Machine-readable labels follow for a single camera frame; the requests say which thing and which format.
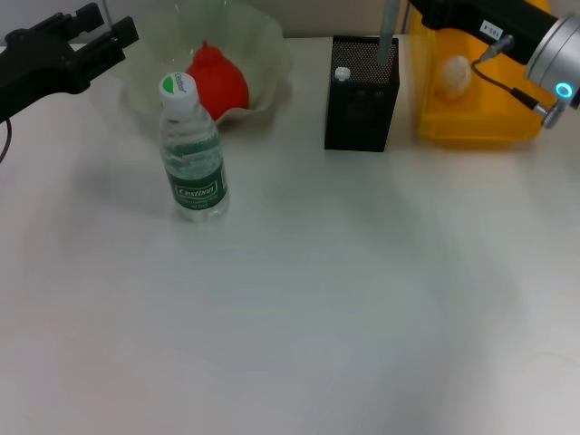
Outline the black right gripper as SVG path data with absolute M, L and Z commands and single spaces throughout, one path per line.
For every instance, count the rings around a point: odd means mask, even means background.
M 557 18 L 520 0 L 415 0 L 422 24 L 431 30 L 457 29 L 486 44 L 509 34 L 512 60 L 525 65 Z

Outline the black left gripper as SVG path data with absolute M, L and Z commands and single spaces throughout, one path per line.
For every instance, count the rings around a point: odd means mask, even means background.
M 81 93 L 92 80 L 122 62 L 124 49 L 139 40 L 130 16 L 76 52 L 70 46 L 81 33 L 102 25 L 99 6 L 90 2 L 75 14 L 57 13 L 7 34 L 1 53 L 1 121 L 45 96 Z

